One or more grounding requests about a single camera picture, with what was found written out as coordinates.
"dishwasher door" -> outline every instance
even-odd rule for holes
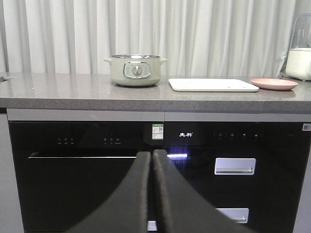
[[[144,141],[159,143],[145,122],[18,121],[9,127],[26,232],[65,232],[81,222],[150,147]]]

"pink plate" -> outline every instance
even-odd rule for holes
[[[252,79],[253,85],[270,90],[286,91],[291,90],[298,85],[298,83],[282,79]]]

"pot control panel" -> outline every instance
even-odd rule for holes
[[[150,65],[146,62],[127,62],[123,73],[129,79],[145,79],[150,76]]]

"black appliance panel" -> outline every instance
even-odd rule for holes
[[[163,122],[9,122],[26,232],[64,232],[118,187]]]
[[[167,122],[164,148],[172,163],[216,208],[248,208],[248,225],[292,233],[311,132],[303,123]],[[216,158],[254,158],[253,175],[215,175]]]

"sticker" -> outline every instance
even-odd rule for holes
[[[303,124],[302,131],[311,131],[311,124]]]
[[[152,124],[152,140],[163,140],[163,134],[163,124]]]

